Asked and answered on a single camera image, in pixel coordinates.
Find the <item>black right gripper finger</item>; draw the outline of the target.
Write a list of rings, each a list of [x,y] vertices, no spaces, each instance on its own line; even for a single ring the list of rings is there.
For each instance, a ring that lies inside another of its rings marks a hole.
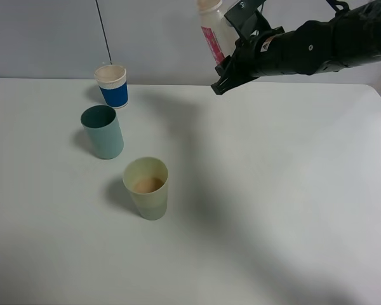
[[[211,85],[216,95],[223,95],[225,92],[237,88],[251,81],[249,73],[240,68],[235,56],[227,56],[215,67],[219,80]]]

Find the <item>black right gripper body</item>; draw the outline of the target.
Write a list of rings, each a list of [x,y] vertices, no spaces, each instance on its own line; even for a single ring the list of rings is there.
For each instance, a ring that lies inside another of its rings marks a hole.
[[[258,60],[261,57],[261,48],[267,39],[273,39],[278,34],[284,34],[283,27],[271,30],[258,30],[247,41],[238,39],[236,49],[231,55],[229,63],[225,65],[225,78],[253,81],[258,79]]]

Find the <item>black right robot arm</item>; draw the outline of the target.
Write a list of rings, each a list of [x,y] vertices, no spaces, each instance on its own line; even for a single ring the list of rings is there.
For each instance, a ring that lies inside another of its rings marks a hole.
[[[309,20],[290,32],[272,28],[258,10],[262,4],[239,1],[225,14],[239,37],[234,53],[215,68],[217,95],[264,76],[311,76],[381,61],[381,1],[353,10],[329,1],[334,18]]]

